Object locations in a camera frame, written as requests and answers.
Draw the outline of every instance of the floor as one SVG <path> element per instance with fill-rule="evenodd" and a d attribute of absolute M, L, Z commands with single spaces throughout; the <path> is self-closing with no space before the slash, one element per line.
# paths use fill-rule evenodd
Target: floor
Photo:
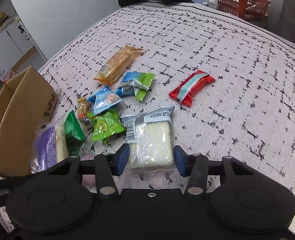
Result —
<path fill-rule="evenodd" d="M 32 66 L 36 70 L 39 70 L 45 63 L 43 57 L 39 54 L 35 47 L 31 48 L 12 68 L 14 73 L 18 74 L 28 67 Z M 0 81 L 0 92 L 3 87 Z"/>

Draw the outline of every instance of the plastic wrapper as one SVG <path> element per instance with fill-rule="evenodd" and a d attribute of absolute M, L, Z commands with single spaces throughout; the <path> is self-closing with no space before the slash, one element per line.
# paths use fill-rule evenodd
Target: plastic wrapper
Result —
<path fill-rule="evenodd" d="M 64 130 L 69 155 L 77 155 L 84 144 L 85 135 L 73 111 L 65 119 Z"/>
<path fill-rule="evenodd" d="M 174 106 L 125 117 L 126 142 L 130 145 L 127 168 L 138 174 L 175 170 L 172 114 Z"/>
<path fill-rule="evenodd" d="M 92 121 L 94 122 L 93 141 L 103 140 L 103 143 L 106 144 L 108 137 L 125 131 L 115 109 L 109 109 L 100 115 L 94 116 Z"/>
<path fill-rule="evenodd" d="M 120 97 L 135 96 L 143 101 L 147 90 L 151 87 L 155 74 L 143 72 L 128 72 L 124 76 L 116 93 Z"/>
<path fill-rule="evenodd" d="M 207 84 L 214 82 L 215 79 L 209 74 L 198 70 L 190 75 L 175 90 L 169 93 L 170 98 L 179 101 L 180 104 L 190 107 L 192 98 Z"/>
<path fill-rule="evenodd" d="M 69 157 L 62 125 L 62 121 L 50 124 L 35 139 L 33 143 L 35 158 L 31 163 L 32 173 L 44 171 Z"/>
<path fill-rule="evenodd" d="M 12 70 L 3 70 L 0 74 L 0 80 L 3 84 L 9 81 L 12 77 L 15 76 L 15 73 Z"/>
<path fill-rule="evenodd" d="M 112 92 L 108 86 L 105 86 L 92 95 L 88 101 L 91 102 L 92 105 L 90 113 L 87 116 L 92 119 L 93 116 L 120 103 L 122 98 L 120 98 L 116 93 Z"/>
<path fill-rule="evenodd" d="M 78 120 L 85 125 L 89 125 L 91 120 L 87 117 L 87 114 L 90 111 L 91 103 L 86 98 L 79 98 L 77 102 L 79 104 L 79 108 L 77 109 Z"/>
<path fill-rule="evenodd" d="M 144 52 L 143 49 L 126 45 L 115 53 L 98 71 L 94 80 L 112 85 L 126 68 Z"/>

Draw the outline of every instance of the orange object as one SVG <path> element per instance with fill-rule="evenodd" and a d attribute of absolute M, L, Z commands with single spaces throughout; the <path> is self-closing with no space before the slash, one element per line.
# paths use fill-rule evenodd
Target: orange object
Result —
<path fill-rule="evenodd" d="M 268 0 L 218 0 L 219 9 L 243 20 L 258 21 L 265 15 Z"/>

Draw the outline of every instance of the white cabinet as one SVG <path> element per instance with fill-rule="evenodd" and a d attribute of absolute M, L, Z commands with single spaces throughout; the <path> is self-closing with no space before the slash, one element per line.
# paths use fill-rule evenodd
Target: white cabinet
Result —
<path fill-rule="evenodd" d="M 0 71 L 9 70 L 23 56 L 6 30 L 0 32 Z"/>
<path fill-rule="evenodd" d="M 6 27 L 8 34 L 11 36 L 23 55 L 25 55 L 25 53 L 27 53 L 33 47 L 33 43 L 31 39 L 25 39 L 24 35 L 21 33 L 21 29 L 23 30 L 20 23 L 15 20 Z"/>

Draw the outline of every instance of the cardboard box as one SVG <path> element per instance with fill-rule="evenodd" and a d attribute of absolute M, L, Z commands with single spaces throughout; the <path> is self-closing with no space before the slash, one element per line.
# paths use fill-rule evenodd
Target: cardboard box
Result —
<path fill-rule="evenodd" d="M 32 67 L 3 86 L 0 93 L 0 176 L 27 175 L 38 125 L 48 122 L 58 96 Z"/>

